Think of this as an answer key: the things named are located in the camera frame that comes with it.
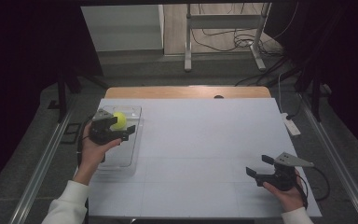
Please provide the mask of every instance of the wooden floor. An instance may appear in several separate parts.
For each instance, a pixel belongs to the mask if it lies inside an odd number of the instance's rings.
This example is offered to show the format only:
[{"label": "wooden floor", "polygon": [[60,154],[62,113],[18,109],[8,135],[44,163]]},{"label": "wooden floor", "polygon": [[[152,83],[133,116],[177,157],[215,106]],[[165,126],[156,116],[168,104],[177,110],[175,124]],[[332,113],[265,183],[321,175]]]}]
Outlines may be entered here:
[{"label": "wooden floor", "polygon": [[[245,14],[245,15],[259,15],[261,12],[262,3],[240,3],[240,4],[192,4],[190,7],[191,14]],[[164,54],[174,55],[185,53],[186,42],[186,5],[164,5]],[[221,32],[227,32],[221,35],[210,35]],[[248,38],[246,35],[255,35],[255,30],[237,31],[234,30],[219,30],[219,29],[205,29],[193,30],[196,40],[204,45],[212,48],[204,47],[198,44],[193,35],[191,35],[191,47],[193,53],[202,52],[224,52],[227,51],[249,51],[249,48],[235,48],[234,34],[242,35],[243,38]],[[281,49],[281,46],[270,40],[268,35],[262,34],[261,41],[267,50]]]}]

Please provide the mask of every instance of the transparent tray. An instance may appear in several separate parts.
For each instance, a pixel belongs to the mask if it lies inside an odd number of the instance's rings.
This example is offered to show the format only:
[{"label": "transparent tray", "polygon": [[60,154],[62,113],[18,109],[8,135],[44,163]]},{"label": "transparent tray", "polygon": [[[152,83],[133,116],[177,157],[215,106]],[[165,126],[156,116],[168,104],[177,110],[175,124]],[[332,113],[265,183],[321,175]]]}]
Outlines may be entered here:
[{"label": "transparent tray", "polygon": [[127,119],[124,129],[135,125],[135,133],[130,134],[128,141],[111,148],[105,154],[105,161],[100,163],[95,173],[98,179],[131,176],[135,173],[139,145],[142,133],[142,108],[132,105],[107,105],[103,109],[109,113],[122,112]]}]

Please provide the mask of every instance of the power strip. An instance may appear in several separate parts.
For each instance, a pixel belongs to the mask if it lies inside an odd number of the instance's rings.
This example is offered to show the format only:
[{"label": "power strip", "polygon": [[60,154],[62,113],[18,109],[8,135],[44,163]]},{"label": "power strip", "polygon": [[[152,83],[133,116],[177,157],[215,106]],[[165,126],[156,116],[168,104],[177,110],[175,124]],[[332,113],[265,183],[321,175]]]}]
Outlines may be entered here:
[{"label": "power strip", "polygon": [[284,125],[286,125],[287,131],[290,133],[290,135],[292,136],[301,135],[301,132],[297,128],[295,123],[292,120],[287,119],[287,113],[281,113],[281,115],[282,115],[283,123]]}]

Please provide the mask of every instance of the white sweatshirt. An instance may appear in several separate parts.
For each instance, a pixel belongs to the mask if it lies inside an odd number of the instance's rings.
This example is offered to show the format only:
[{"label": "white sweatshirt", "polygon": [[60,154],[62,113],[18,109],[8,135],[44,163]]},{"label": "white sweatshirt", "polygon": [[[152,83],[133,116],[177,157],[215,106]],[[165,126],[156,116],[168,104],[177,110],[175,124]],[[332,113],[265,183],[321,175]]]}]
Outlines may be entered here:
[{"label": "white sweatshirt", "polygon": [[[85,203],[89,196],[89,186],[69,180],[59,199],[54,200],[48,210],[43,224],[80,224],[83,222],[87,209]],[[312,221],[304,207],[283,213],[285,224],[311,224]]]}]

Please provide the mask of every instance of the yellow ball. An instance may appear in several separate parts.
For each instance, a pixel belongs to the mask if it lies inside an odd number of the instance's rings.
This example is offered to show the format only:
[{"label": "yellow ball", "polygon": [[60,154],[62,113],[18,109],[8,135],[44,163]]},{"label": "yellow ball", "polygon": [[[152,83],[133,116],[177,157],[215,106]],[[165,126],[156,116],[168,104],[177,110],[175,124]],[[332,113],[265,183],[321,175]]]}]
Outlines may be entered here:
[{"label": "yellow ball", "polygon": [[126,116],[121,112],[113,113],[113,117],[117,117],[117,123],[112,125],[112,128],[115,130],[120,130],[126,127],[127,119]]}]

